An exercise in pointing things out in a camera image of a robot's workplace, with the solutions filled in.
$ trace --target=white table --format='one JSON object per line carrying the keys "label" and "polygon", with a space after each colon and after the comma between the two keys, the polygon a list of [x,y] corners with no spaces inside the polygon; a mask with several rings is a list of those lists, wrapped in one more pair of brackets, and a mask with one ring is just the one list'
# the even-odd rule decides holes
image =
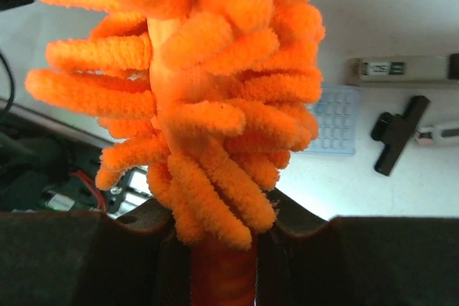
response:
{"label": "white table", "polygon": [[[459,52],[459,0],[314,0],[328,36],[319,64],[325,81],[338,84],[350,57]],[[21,87],[28,70],[46,67],[44,49],[56,39],[86,37],[103,14],[44,4],[0,13],[0,48],[17,83],[16,102],[102,138],[108,134],[93,119],[35,102]],[[282,172],[278,188],[329,219],[342,215],[459,216],[459,146],[422,148],[410,143],[390,177],[374,172],[382,144],[369,132],[384,111],[400,113],[412,95],[432,104],[421,124],[459,118],[459,91],[363,91],[353,158],[296,154]],[[0,97],[6,98],[0,72]]]}

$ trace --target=light blue plastic tray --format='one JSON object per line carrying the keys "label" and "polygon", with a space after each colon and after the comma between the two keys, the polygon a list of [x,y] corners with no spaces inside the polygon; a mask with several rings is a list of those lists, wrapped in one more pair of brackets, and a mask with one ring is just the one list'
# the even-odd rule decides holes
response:
{"label": "light blue plastic tray", "polygon": [[353,156],[359,115],[359,87],[323,85],[322,98],[308,106],[316,116],[319,135],[301,153]]}

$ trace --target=orange chenille strand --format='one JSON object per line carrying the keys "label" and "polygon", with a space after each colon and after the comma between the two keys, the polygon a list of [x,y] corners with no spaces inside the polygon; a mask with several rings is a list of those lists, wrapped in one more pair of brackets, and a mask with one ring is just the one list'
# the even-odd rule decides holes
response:
{"label": "orange chenille strand", "polygon": [[309,0],[41,1],[108,13],[88,39],[50,43],[59,72],[26,82],[126,140],[103,150],[98,187],[148,166],[180,240],[252,247],[276,217],[265,192],[318,135],[305,103],[321,96],[319,10]]}

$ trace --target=white label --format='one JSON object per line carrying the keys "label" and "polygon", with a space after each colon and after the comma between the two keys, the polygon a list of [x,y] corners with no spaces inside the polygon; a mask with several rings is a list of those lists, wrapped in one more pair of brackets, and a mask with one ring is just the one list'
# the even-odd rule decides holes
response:
{"label": "white label", "polygon": [[48,201],[47,206],[56,211],[69,211],[74,204],[75,201],[73,201],[70,197],[56,193],[52,199]]}
{"label": "white label", "polygon": [[389,75],[390,62],[367,62],[365,75]]}

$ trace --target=orange fabric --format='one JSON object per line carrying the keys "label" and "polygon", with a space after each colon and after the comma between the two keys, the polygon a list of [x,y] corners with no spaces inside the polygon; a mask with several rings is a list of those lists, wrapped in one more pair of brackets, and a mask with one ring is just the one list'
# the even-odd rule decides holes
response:
{"label": "orange fabric", "polygon": [[61,72],[26,82],[127,139],[103,150],[98,187],[147,165],[182,241],[249,249],[275,220],[262,190],[318,134],[304,103],[321,94],[320,12],[308,0],[42,1],[109,13],[89,39],[49,44]]}

